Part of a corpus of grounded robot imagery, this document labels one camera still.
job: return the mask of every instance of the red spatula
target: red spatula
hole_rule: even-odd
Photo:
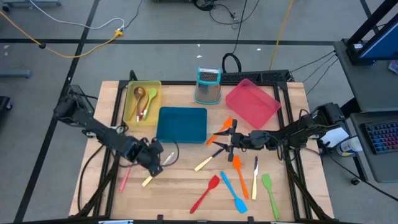
[[[193,205],[193,207],[191,208],[190,213],[194,213],[195,210],[199,207],[201,201],[205,198],[206,194],[211,190],[217,187],[218,183],[220,182],[220,178],[217,177],[216,175],[214,175],[211,180],[209,181],[209,186],[207,188],[207,190],[205,191],[205,193],[199,198],[199,200]]]

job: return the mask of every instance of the wooden tabletop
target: wooden tabletop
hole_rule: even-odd
[[[205,107],[208,110],[208,139],[212,133],[218,132],[229,116],[238,120],[237,132],[243,134],[250,133],[253,127],[225,105],[225,96],[233,88],[233,86],[222,86],[223,99],[219,104],[201,105],[193,99],[195,86],[163,85],[162,105]],[[260,88],[270,96],[274,96],[273,87],[261,86]],[[296,120],[299,118],[300,109],[308,110],[303,83],[288,83],[288,89],[294,120]],[[102,83],[94,117],[106,125],[110,125],[111,123],[117,91],[118,82]],[[280,91],[280,98],[282,111],[284,112],[284,121],[287,125],[287,114],[282,91]],[[119,112],[118,124],[121,123],[122,113],[123,106],[121,106]],[[279,123],[277,115],[275,114],[262,129],[278,130]],[[156,127],[131,128],[129,134],[134,135],[136,138],[147,137],[151,139],[155,137]],[[218,141],[228,142],[228,137],[219,137]],[[162,159],[165,159],[167,155],[176,150],[174,144],[162,145],[165,149],[165,152],[162,153]],[[88,140],[81,167],[83,167],[87,159],[99,146],[100,144],[96,139]],[[248,219],[248,216],[253,216],[255,221],[273,221],[275,218],[269,195],[261,182],[262,174],[269,174],[272,179],[272,191],[279,210],[280,220],[286,222],[294,221],[285,164],[278,160],[275,151],[263,149],[261,151],[247,150],[246,152],[242,152],[240,149],[235,149],[235,155],[238,155],[242,162],[242,173],[249,190],[249,195],[251,195],[252,189],[254,156],[257,155],[259,158],[257,200],[246,200],[243,196],[239,175],[233,168],[232,163],[227,160],[228,153],[222,152],[219,156],[212,159],[202,170],[195,172],[193,169],[211,156],[219,147],[216,145],[206,146],[205,144],[179,144],[179,147],[180,159],[178,162],[173,166],[166,167],[163,173],[154,178],[146,187],[143,187],[141,184],[148,177],[149,173],[144,168],[136,166],[131,169],[123,192],[119,193],[120,184],[127,170],[125,168],[119,169],[111,218],[155,220],[157,215],[164,215],[165,220],[245,221]],[[317,144],[313,140],[308,141],[307,147],[318,151]],[[82,206],[90,199],[98,186],[104,152],[105,149],[94,157],[87,167],[81,193]],[[308,191],[325,213],[333,217],[333,210],[320,157],[315,153],[304,150],[301,151],[301,156]],[[122,159],[121,163],[127,164],[127,161]],[[193,204],[195,204],[207,189],[208,181],[214,175],[221,178],[220,171],[226,173],[237,196],[244,200],[248,212],[241,214],[237,211],[233,196],[221,179],[217,188],[210,191],[196,212],[190,214],[189,211]],[[78,211],[76,205],[77,188],[78,186],[76,185],[70,209],[71,215],[76,214]],[[296,191],[300,204],[300,214],[301,217],[304,217],[302,196],[298,189]],[[105,190],[100,214],[104,213],[107,196],[108,190]]]

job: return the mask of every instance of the pink tray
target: pink tray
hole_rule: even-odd
[[[225,97],[226,104],[256,129],[261,129],[280,103],[245,78]]]

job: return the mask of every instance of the yellow tray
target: yellow tray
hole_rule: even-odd
[[[148,92],[151,88],[156,88],[157,94],[152,99],[148,110],[147,118],[137,122],[137,111],[134,107],[137,103],[137,99],[134,96],[134,89],[137,87],[143,87],[145,89],[145,95],[139,102],[139,110],[142,111],[148,100]],[[162,84],[160,81],[131,81],[127,87],[126,103],[124,104],[124,115],[123,121],[132,128],[133,126],[156,126],[159,118],[159,110],[162,107]]]

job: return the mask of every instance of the computer keyboard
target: computer keyboard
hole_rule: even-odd
[[[274,83],[274,82],[291,82],[292,76],[288,70],[258,71],[258,72],[234,72],[222,73],[222,83],[239,83],[247,78],[253,83]]]
[[[398,119],[362,124],[374,154],[398,151]]]

